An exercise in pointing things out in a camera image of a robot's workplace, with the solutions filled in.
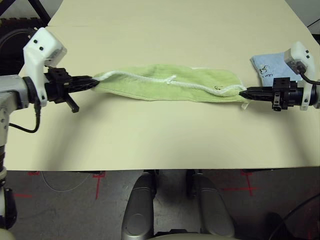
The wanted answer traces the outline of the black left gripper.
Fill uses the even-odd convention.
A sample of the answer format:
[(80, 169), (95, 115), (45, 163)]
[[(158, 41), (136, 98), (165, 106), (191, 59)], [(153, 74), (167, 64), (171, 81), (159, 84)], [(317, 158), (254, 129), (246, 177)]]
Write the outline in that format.
[(92, 76), (70, 76), (65, 68), (49, 67), (44, 75), (48, 80), (44, 84), (47, 100), (56, 104), (67, 103), (73, 113), (77, 113), (80, 108), (69, 93), (90, 90), (99, 84)]

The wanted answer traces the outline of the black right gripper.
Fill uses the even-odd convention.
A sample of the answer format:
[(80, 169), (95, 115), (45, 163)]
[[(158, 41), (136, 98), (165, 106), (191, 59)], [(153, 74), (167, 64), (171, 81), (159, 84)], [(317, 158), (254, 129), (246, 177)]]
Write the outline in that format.
[(298, 87), (296, 81), (291, 81), (289, 77), (273, 79), (271, 86), (248, 87), (239, 93), (243, 98), (252, 101), (272, 101), (272, 109), (280, 112), (288, 107), (300, 106), (303, 99), (303, 88)]

